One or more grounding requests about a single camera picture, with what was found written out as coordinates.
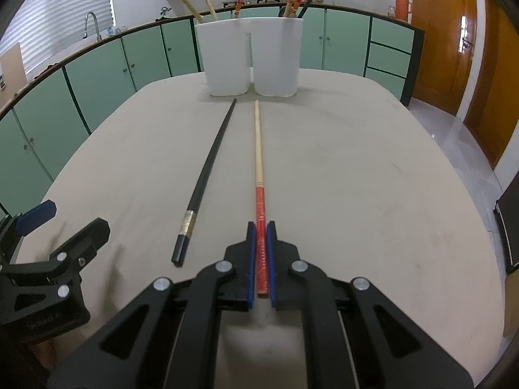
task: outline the white plastic container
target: white plastic container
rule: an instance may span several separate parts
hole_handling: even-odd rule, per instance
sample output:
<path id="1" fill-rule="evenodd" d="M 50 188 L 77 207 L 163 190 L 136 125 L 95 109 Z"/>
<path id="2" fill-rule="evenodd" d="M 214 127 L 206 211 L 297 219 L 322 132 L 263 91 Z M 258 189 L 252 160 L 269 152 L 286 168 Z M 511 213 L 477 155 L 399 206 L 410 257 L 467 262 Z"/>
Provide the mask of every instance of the white plastic container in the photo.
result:
<path id="1" fill-rule="evenodd" d="M 249 19 L 218 20 L 195 26 L 209 92 L 233 96 L 251 84 Z"/>
<path id="2" fill-rule="evenodd" d="M 263 96 L 297 92 L 303 19 L 251 18 L 254 89 Z"/>

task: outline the beige tabletop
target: beige tabletop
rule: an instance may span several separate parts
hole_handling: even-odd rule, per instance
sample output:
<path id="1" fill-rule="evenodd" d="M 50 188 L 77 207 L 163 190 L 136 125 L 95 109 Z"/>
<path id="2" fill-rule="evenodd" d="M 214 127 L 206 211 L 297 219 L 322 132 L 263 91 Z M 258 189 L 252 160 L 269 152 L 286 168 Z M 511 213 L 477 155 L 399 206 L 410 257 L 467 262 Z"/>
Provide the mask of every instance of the beige tabletop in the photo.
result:
<path id="1" fill-rule="evenodd" d="M 156 277 L 192 278 L 255 219 L 254 104 L 261 104 L 266 216 L 330 277 L 369 278 L 478 382 L 497 360 L 503 296 L 486 229 L 448 159 L 387 90 L 301 70 L 290 98 L 238 97 L 185 265 L 170 261 L 191 192 L 232 97 L 203 74 L 152 83 L 113 113 L 47 192 L 56 217 L 18 262 L 101 217 L 111 235 L 82 271 L 91 321 L 58 339 L 63 357 Z M 300 316 L 261 300 L 226 313 L 215 387 L 305 387 Z"/>

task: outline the kitchen cabinet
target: kitchen cabinet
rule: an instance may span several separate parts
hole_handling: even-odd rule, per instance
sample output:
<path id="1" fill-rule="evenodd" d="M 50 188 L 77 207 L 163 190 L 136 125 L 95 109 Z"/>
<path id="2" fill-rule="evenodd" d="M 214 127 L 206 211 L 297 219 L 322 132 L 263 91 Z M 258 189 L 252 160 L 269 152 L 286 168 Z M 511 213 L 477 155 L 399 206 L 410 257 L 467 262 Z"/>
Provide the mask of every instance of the kitchen cabinet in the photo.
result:
<path id="1" fill-rule="evenodd" d="M 135 93 L 120 39 L 76 58 L 65 70 L 91 132 Z"/>
<path id="2" fill-rule="evenodd" d="M 218 13 L 218 20 L 229 20 L 232 18 L 232 15 L 233 15 L 232 11 Z M 210 14 L 206 14 L 205 16 L 202 16 L 202 19 L 204 22 L 213 21 L 213 18 Z M 198 25 L 198 20 L 195 19 L 194 22 L 195 22 L 195 25 Z M 196 46 L 197 46 L 197 51 L 198 51 L 198 60 L 200 61 L 200 71 L 203 71 L 202 53 L 200 52 L 200 44 L 198 43 L 198 38 L 196 41 Z"/>
<path id="3" fill-rule="evenodd" d="M 88 138 L 60 69 L 14 107 L 25 136 L 52 178 Z"/>
<path id="4" fill-rule="evenodd" d="M 379 85 L 385 87 L 395 97 L 400 100 L 402 91 L 404 90 L 405 79 L 402 77 L 390 75 L 383 71 L 373 70 L 369 67 L 366 69 L 366 76 L 368 79 L 374 80 Z"/>
<path id="5" fill-rule="evenodd" d="M 251 7 L 244 6 L 240 10 L 241 18 L 277 18 L 279 7 Z"/>
<path id="6" fill-rule="evenodd" d="M 371 41 L 392 46 L 411 54 L 415 32 L 404 25 L 373 18 Z"/>
<path id="7" fill-rule="evenodd" d="M 311 7 L 306 11 L 303 21 L 300 68 L 322 69 L 323 41 L 324 9 Z"/>
<path id="8" fill-rule="evenodd" d="M 170 77 L 160 26 L 131 33 L 122 40 L 137 90 Z"/>
<path id="9" fill-rule="evenodd" d="M 411 56 L 407 53 L 371 43 L 368 67 L 383 70 L 397 76 L 406 77 Z"/>
<path id="10" fill-rule="evenodd" d="M 324 70 L 364 76 L 370 17 L 326 10 Z"/>
<path id="11" fill-rule="evenodd" d="M 12 111 L 0 120 L 0 147 L 0 202 L 11 215 L 25 213 L 41 203 L 52 181 L 30 149 Z"/>
<path id="12" fill-rule="evenodd" d="M 198 72 L 191 20 L 166 23 L 161 28 L 171 76 Z"/>

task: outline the window blinds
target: window blinds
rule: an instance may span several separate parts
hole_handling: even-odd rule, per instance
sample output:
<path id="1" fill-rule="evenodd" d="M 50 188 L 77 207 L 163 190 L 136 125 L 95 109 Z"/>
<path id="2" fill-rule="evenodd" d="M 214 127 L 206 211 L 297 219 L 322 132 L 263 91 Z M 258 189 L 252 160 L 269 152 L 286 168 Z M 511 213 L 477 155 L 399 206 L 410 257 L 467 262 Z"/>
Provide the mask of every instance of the window blinds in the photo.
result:
<path id="1" fill-rule="evenodd" d="M 99 30 L 113 25 L 110 0 L 25 0 L 0 41 L 0 54 L 20 43 L 25 72 L 83 38 L 85 14 Z M 89 16 L 88 35 L 95 34 Z"/>

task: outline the tiled floor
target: tiled floor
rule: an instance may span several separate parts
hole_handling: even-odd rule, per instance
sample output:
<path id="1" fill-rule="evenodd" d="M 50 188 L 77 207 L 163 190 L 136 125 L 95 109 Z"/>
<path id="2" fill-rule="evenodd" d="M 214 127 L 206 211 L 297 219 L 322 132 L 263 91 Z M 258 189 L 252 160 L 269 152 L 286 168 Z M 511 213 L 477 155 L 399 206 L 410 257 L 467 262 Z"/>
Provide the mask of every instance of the tiled floor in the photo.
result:
<path id="1" fill-rule="evenodd" d="M 502 242 L 493 212 L 503 190 L 494 171 L 476 140 L 459 118 L 415 99 L 411 100 L 409 111 L 443 150 L 469 191 L 489 232 L 504 294 L 504 280 L 507 275 Z M 500 355 L 509 343 L 510 339 L 503 338 Z"/>

